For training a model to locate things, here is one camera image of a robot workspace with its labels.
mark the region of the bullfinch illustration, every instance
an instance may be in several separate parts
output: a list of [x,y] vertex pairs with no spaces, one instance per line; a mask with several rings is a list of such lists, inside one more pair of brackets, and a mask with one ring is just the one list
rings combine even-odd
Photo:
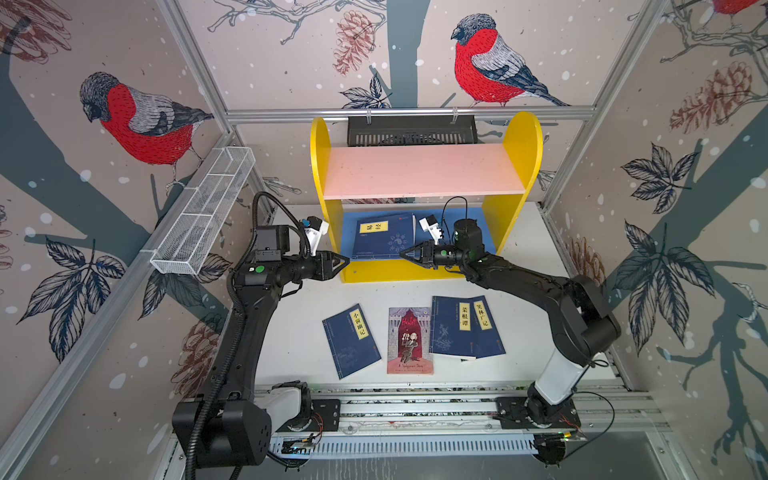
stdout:
[[176,180],[176,162],[192,149],[197,127],[214,117],[165,95],[145,94],[103,71],[85,79],[80,102],[88,121],[98,118],[134,158],[146,164],[173,165],[174,179],[166,191],[183,185]]
[[451,39],[457,41],[456,81],[475,99],[473,106],[481,101],[504,106],[521,97],[567,105],[550,95],[547,86],[525,65],[525,59],[509,48],[490,15],[476,13],[462,18]]

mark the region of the white mesh basket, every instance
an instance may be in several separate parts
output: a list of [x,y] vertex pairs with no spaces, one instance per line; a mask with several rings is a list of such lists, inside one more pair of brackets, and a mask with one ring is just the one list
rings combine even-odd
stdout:
[[160,273],[197,275],[256,163],[248,147],[225,147],[152,256]]

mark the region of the blue chinese book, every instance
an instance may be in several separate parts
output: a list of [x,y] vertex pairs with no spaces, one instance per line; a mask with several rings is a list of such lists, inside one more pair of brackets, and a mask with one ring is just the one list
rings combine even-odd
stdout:
[[451,296],[432,298],[429,352],[435,355],[475,358],[471,299]]
[[389,260],[413,247],[416,220],[412,213],[357,221],[352,260]]
[[339,380],[382,358],[359,303],[323,320],[323,328],[326,330]]
[[472,332],[475,334],[475,358],[503,355],[506,352],[502,338],[498,335],[496,323],[493,321],[491,310],[485,296],[468,299],[472,303]]

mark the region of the black metal basket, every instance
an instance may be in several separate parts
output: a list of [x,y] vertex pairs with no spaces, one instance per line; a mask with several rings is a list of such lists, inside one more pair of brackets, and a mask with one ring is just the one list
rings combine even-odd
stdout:
[[393,145],[476,144],[478,130],[473,115],[421,117],[350,117],[346,144],[349,147]]

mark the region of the book cover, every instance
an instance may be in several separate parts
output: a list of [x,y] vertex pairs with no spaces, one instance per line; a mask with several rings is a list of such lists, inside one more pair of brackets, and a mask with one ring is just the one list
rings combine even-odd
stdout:
[[416,223],[410,212],[357,221],[352,260],[388,260],[413,247]]
[[428,306],[389,309],[387,373],[431,375],[435,372],[429,352],[431,311]]
[[339,380],[382,358],[359,303],[323,320],[323,328]]
[[488,356],[504,355],[504,344],[498,335],[496,323],[493,321],[491,310],[485,296],[468,299],[472,303],[472,331],[475,334],[475,357],[482,359]]
[[469,300],[451,296],[432,298],[430,353],[475,358],[472,303]]

